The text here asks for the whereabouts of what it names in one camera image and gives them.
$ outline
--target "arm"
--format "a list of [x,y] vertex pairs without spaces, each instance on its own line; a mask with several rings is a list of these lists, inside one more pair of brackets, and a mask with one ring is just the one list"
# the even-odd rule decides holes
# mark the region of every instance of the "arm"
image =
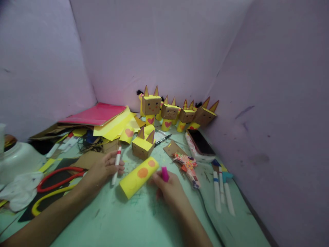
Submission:
[[168,172],[169,180],[164,182],[161,171],[153,174],[155,184],[163,193],[164,200],[179,220],[186,246],[210,247],[212,243],[196,216],[176,174]]
[[49,246],[64,228],[99,193],[108,178],[116,171],[123,174],[124,162],[114,166],[116,151],[96,161],[82,180],[69,192],[16,232],[0,247]]

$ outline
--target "black pen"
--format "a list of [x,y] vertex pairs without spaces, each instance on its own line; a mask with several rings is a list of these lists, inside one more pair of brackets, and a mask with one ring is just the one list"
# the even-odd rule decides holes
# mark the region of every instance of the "black pen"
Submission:
[[165,137],[165,138],[163,138],[162,140],[160,140],[160,141],[156,142],[154,147],[158,146],[160,143],[164,142],[164,141],[165,141],[165,140],[167,140],[169,137],[171,137],[171,134],[170,134],[170,135],[168,135],[168,136],[166,136],[166,137]]

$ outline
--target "cat ear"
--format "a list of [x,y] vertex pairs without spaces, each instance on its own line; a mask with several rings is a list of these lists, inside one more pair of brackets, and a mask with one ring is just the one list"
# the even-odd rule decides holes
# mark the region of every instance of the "cat ear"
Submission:
[[193,110],[193,107],[194,107],[194,100],[191,102],[190,106],[189,106],[189,110]]
[[183,110],[187,110],[187,99],[184,101]]
[[176,106],[176,99],[175,99],[175,97],[173,98],[171,105]]
[[148,136],[148,138],[146,139],[146,141],[148,141],[149,143],[153,144],[153,142],[154,142],[154,130]]
[[144,127],[145,126],[143,126],[142,128],[141,128],[141,130],[140,130],[140,132],[138,133],[138,137],[140,137],[140,138],[142,138],[142,139],[144,139],[145,138],[145,135],[144,135]]
[[153,96],[159,96],[158,86],[155,88]]
[[217,100],[217,101],[212,105],[212,107],[209,108],[209,111],[215,113],[215,110],[216,110],[216,108],[217,108],[217,106],[218,106],[218,103],[219,103],[219,100]]
[[164,99],[164,102],[163,102],[165,105],[168,104],[168,95],[166,96],[166,98]]
[[145,90],[144,90],[144,96],[146,96],[146,97],[150,96],[150,95],[148,94],[147,85],[145,86]]
[[202,104],[203,108],[207,108],[209,104],[210,96],[206,99],[206,101]]

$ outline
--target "scissors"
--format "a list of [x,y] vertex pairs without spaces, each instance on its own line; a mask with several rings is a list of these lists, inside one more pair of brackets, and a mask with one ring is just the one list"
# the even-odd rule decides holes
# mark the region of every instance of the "scissors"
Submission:
[[[48,178],[52,177],[53,175],[55,175],[55,174],[57,174],[57,173],[59,173],[59,172],[65,171],[65,170],[72,170],[72,171],[75,171],[75,172],[78,172],[78,173],[75,174],[75,175],[73,175],[73,176],[71,176],[71,177],[69,177],[69,178],[67,178],[67,179],[65,179],[65,180],[63,180],[63,181],[61,181],[61,182],[59,182],[59,183],[57,183],[57,184],[55,184],[55,185],[53,185],[53,186],[50,186],[50,187],[48,187],[48,188],[44,188],[44,189],[41,188],[42,185],[45,183],[45,181],[46,181]],[[53,190],[53,189],[55,189],[55,188],[58,188],[58,187],[62,186],[63,184],[65,184],[65,183],[67,183],[67,182],[70,182],[71,180],[73,180],[73,179],[75,179],[75,178],[77,178],[77,177],[82,177],[82,176],[86,173],[86,171],[88,171],[88,169],[84,169],[84,168],[80,168],[80,167],[75,167],[75,166],[68,166],[68,167],[63,167],[63,168],[60,168],[60,169],[58,169],[58,170],[55,170],[55,171],[53,171],[52,173],[50,173],[49,175],[47,175],[47,176],[46,176],[46,177],[45,177],[45,178],[39,183],[39,185],[38,185],[38,187],[37,187],[37,191],[38,191],[38,193],[43,193],[43,192],[48,192],[48,191],[50,191],[50,190]],[[75,186],[76,186],[76,185],[72,185],[72,186],[68,186],[68,187],[65,187],[65,188],[61,188],[61,189],[55,190],[55,191],[53,191],[53,192],[51,192],[51,193],[45,195],[44,197],[41,197],[41,198],[40,198],[39,200],[37,200],[37,202],[33,205],[33,207],[32,207],[32,214],[33,214],[34,216],[37,216],[37,215],[39,215],[39,214],[41,213],[41,212],[38,210],[38,207],[39,207],[40,203],[41,203],[44,199],[49,198],[49,197],[51,197],[51,196],[53,196],[53,195],[56,195],[56,194],[59,194],[59,193],[65,192],[65,191],[69,191],[69,190],[73,189]]]

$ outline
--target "left hand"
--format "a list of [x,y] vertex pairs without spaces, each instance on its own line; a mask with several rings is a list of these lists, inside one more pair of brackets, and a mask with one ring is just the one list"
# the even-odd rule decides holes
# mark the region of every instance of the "left hand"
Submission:
[[115,166],[116,156],[117,151],[113,151],[105,155],[102,159],[95,161],[91,169],[74,187],[72,192],[83,194],[91,200],[94,199],[114,173],[118,172],[118,175],[124,173],[124,162],[122,160],[120,160],[118,166]]

